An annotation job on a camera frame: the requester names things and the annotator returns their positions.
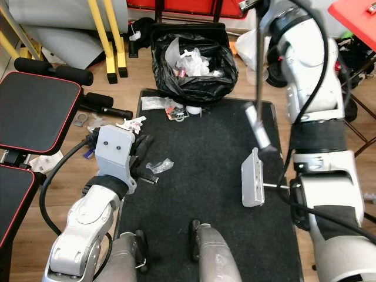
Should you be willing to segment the broom with white handle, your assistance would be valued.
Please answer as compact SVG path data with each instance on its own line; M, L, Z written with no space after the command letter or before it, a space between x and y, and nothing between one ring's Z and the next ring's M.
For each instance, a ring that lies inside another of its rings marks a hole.
M254 113L255 115L249 116L249 122L251 124L251 128L253 130L253 134L256 138L256 142L258 143L258 148L261 150L269 151L269 147L271 150L274 150L272 147L270 139L268 137L268 133L263 126L263 111L261 110L261 105L263 104L263 73L261 72L261 68L263 67L264 59L266 58L265 55L265 37L266 37L266 30L267 27L264 26L262 23L263 19L268 12L269 5L271 0L244 0L242 8L245 10L256 10L256 26L255 26L255 33L253 33L255 38L254 43L254 65L253 69L255 70L255 102L251 106L249 106L246 111L247 113Z

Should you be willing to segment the black floor mat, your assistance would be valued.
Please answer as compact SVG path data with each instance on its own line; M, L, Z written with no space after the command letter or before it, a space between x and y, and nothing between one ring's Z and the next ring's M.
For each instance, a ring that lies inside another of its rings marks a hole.
M190 258L190 222L216 228L233 253L242 282L303 282L290 208L272 189L263 205L241 202L241 164L256 146L244 99L227 98L201 116L171 121L164 110L143 110L153 144L140 169L166 159L173 167L156 184L139 182L124 199L118 232L147 236L149 271L137 282L198 282Z

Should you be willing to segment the clear crumpled plastic wrap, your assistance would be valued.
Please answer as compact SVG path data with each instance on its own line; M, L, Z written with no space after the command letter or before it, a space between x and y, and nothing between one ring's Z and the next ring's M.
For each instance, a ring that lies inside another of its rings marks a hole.
M151 171L153 174L160 174L162 172L169 171L174 166L174 161L169 158L165 158L161 162L148 162L145 164L145 168Z

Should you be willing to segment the silver plastic wrapper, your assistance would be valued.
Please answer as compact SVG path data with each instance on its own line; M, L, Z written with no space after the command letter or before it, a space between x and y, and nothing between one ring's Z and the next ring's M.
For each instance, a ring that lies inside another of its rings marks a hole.
M140 97L140 110L167 109L174 106L174 101L167 97L142 96Z

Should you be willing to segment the orange black packet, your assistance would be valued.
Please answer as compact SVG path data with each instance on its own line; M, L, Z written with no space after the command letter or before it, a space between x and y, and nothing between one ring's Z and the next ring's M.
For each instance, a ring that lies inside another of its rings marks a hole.
M185 121L185 118L190 116L190 114L186 112L185 108L180 106L166 108L166 114L169 120L177 121L178 123Z

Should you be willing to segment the translucent white plastic piece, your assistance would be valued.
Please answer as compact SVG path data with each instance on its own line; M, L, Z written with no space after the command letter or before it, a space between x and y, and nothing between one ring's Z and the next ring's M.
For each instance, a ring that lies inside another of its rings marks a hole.
M86 127L90 132L93 132L96 128L107 125L109 122L104 118L91 114L91 121L89 121L88 126Z

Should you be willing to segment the small black plastic clip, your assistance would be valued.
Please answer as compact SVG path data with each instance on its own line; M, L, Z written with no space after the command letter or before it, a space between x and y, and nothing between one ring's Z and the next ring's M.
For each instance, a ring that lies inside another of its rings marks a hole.
M86 146L91 149L96 148L98 138L99 138L99 132L91 132L91 134L86 135L84 139Z

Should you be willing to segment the thin black foam roller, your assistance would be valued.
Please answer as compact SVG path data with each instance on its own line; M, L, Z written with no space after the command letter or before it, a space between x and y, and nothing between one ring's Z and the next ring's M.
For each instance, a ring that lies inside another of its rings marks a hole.
M104 96L96 92L87 92L79 106L82 109L98 113L99 115L115 116L125 120L132 120L132 111L116 109L113 107L114 104L115 100L111 96Z

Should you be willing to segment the black rubbish bag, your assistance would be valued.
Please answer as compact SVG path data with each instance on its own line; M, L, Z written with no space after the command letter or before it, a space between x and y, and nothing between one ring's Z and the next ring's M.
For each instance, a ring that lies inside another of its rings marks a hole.
M239 78L225 24L154 24L151 32L152 70L161 93L191 106L218 102L234 89ZM177 40L180 53L196 49L209 63L209 75L179 77L167 61L167 49Z

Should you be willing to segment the white flat card box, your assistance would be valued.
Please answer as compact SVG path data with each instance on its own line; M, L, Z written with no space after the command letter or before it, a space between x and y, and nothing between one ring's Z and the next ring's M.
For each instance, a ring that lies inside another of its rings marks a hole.
M29 165L33 172L49 173L62 160L63 154L57 152L53 155L40 155L29 161Z

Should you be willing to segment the grey left robot leg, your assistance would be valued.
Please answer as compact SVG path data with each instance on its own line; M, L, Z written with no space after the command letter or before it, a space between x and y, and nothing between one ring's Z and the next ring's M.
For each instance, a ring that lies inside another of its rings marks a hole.
M120 234L113 241L109 260L95 282L137 282L137 272L148 269L148 250L142 230Z

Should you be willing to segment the grey robot leg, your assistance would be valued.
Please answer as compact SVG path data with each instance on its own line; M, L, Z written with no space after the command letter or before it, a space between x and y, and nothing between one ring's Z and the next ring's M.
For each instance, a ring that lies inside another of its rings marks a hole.
M199 282L242 282L233 253L209 223L190 222L190 258L199 265Z
M148 269L148 250L142 230L120 234L113 241L109 260L95 282L137 282L137 272Z

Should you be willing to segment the plain black bench pad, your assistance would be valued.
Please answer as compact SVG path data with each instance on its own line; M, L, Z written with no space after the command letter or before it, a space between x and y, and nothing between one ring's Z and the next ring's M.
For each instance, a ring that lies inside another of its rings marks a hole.
M11 72L0 84L0 147L52 155L72 123L82 86L60 78Z

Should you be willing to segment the thick black foam roller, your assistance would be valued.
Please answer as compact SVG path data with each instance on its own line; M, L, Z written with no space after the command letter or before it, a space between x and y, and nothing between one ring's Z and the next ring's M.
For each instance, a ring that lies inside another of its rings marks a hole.
M70 67L69 65L53 66L46 61L17 58L14 60L14 68L17 72L35 73L36 75L60 78L83 86L91 86L93 83L92 72L86 69Z

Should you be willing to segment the grey right robot leg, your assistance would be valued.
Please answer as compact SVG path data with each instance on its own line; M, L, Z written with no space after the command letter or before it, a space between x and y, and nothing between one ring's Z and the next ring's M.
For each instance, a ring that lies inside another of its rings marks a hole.
M209 223L190 222L190 258L199 265L199 282L242 282L233 253Z

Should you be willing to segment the clear plastic bowl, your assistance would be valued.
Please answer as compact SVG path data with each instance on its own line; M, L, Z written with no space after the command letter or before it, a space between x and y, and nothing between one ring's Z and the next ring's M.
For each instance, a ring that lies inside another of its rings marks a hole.
M247 65L245 73L246 73L247 82L250 85L256 86L257 79L256 79L256 70L254 69L254 67Z

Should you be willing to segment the large grey padded cushion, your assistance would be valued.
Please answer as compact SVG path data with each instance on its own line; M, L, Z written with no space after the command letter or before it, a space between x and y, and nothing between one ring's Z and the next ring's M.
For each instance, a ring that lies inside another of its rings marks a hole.
M88 68L104 53L100 40L78 29L29 26L15 21L11 21L11 27L17 28L18 34L23 32L21 41L32 53L36 49L31 41L35 41L74 68Z

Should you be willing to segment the white plastic bag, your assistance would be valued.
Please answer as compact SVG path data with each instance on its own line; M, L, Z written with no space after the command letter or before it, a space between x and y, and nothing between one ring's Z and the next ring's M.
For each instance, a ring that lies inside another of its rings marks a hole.
M244 62L250 70L256 70L256 64L259 58L256 53L256 45L256 29L252 29L240 35L236 43L234 43L237 56L241 58L242 62Z

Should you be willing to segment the red metal cart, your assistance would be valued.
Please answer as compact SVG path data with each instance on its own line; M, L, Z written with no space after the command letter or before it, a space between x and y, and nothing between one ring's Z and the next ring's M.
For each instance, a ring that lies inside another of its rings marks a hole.
M188 14L200 16L215 16L217 3L222 2L221 14L223 18L244 19L246 12L242 12L239 3L242 0L161 0L162 11L173 14ZM155 10L157 0L126 0L129 8L140 10Z

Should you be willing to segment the black dumbbell red collars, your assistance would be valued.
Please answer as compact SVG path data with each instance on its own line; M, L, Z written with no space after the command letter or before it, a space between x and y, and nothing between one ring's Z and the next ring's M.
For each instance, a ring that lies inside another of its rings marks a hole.
M266 82L277 88L284 88L288 85L287 80L281 69L279 58L267 59L267 78Z

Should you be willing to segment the red table top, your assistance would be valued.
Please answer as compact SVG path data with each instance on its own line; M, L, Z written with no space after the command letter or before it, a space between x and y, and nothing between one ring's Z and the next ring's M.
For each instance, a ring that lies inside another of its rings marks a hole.
M328 13L376 51L376 0L335 0Z

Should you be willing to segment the grey metal bracket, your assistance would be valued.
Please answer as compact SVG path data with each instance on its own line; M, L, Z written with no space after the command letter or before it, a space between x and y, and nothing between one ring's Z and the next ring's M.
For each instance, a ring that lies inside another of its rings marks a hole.
M85 126L86 122L89 120L89 114L86 112L78 112L73 118L73 126L83 127Z

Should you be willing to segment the yellow metal frame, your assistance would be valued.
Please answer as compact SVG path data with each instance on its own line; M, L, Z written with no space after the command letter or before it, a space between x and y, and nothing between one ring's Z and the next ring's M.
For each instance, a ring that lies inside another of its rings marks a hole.
M9 61L14 62L19 55L14 46L11 45L10 41L8 41L8 38L5 37L3 31L0 31L0 44L3 47L4 51L8 54Z
M105 52L108 83L118 83L118 78L128 78L125 40L121 36L112 0L104 0L105 16L99 9L99 0L87 0L92 19Z

